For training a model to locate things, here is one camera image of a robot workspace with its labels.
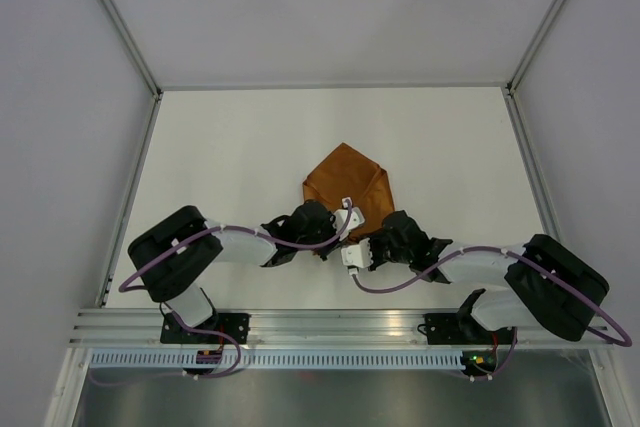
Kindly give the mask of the orange-brown cloth napkin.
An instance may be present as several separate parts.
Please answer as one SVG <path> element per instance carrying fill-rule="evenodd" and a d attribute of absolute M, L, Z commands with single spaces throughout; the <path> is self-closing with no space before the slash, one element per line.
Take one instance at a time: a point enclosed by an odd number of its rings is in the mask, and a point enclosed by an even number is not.
<path fill-rule="evenodd" d="M 348 238 L 359 240 L 383 226 L 395 211 L 387 171 L 346 143 L 336 147 L 308 174 L 302 184 L 303 211 L 313 222 L 327 219 L 350 197 L 365 217 L 365 224 Z"/>

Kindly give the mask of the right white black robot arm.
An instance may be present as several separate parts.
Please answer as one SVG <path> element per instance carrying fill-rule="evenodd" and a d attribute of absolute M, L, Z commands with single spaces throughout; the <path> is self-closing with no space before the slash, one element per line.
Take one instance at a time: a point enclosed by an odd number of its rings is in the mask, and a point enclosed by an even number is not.
<path fill-rule="evenodd" d="M 406 212 L 389 214 L 364 237 L 366 269 L 404 264 L 419 281 L 478 284 L 459 307 L 459 335 L 478 342 L 506 327 L 539 326 L 566 341 L 582 339 L 609 283 L 546 234 L 508 247 L 471 246 L 428 236 Z"/>

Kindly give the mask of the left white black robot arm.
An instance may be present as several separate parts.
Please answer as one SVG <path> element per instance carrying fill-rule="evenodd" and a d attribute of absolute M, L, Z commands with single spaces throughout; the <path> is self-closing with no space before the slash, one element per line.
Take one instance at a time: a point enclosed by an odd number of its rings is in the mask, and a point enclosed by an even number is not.
<path fill-rule="evenodd" d="M 306 201 L 293 213 L 253 228 L 211 222 L 198 208 L 187 205 L 129 245 L 127 254 L 135 272 L 118 291 L 146 292 L 156 304 L 169 307 L 195 342 L 206 343 L 216 336 L 218 319 L 197 281 L 211 264 L 271 268 L 293 261 L 300 252 L 324 258 L 348 237 L 353 218 L 349 198 L 335 212 L 317 201 Z"/>

